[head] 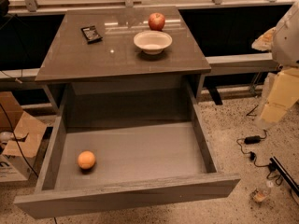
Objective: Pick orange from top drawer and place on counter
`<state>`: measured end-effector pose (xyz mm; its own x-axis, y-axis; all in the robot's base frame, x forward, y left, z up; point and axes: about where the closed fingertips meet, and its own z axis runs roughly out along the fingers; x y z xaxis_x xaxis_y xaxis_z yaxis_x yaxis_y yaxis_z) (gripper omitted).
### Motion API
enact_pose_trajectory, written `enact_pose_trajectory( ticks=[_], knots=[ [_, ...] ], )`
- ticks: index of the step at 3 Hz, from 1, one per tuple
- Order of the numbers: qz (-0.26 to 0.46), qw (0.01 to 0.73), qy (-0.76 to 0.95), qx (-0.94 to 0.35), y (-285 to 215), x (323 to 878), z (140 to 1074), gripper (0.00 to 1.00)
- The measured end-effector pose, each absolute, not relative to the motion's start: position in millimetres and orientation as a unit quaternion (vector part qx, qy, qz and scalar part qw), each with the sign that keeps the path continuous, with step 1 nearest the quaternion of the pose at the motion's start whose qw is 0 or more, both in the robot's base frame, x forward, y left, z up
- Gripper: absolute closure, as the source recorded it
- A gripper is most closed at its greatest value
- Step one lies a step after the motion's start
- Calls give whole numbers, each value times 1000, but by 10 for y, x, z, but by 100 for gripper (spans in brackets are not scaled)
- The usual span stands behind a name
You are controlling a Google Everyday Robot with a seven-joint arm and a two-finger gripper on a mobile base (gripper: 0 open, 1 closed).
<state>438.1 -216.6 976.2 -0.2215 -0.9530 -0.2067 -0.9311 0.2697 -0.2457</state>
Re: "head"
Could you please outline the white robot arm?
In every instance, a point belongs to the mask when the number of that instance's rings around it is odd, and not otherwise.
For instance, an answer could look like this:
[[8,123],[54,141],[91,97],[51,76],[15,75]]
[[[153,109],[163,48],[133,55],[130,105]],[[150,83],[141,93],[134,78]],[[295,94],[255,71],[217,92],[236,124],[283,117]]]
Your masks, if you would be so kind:
[[267,130],[276,125],[299,100],[299,2],[296,1],[274,28],[260,35],[253,49],[270,51],[272,59],[282,66],[276,75],[268,75],[255,119]]

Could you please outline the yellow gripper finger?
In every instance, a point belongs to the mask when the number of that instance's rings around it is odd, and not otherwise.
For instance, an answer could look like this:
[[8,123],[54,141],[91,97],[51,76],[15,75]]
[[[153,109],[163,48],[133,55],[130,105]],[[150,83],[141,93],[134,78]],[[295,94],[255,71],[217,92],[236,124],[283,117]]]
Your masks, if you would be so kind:
[[255,119],[261,129],[276,125],[299,100],[299,69],[283,68],[269,73],[263,84],[262,99]]
[[275,27],[270,28],[265,33],[260,35],[257,39],[255,39],[254,42],[251,44],[251,47],[259,51],[270,50],[272,47],[273,34],[275,31]]

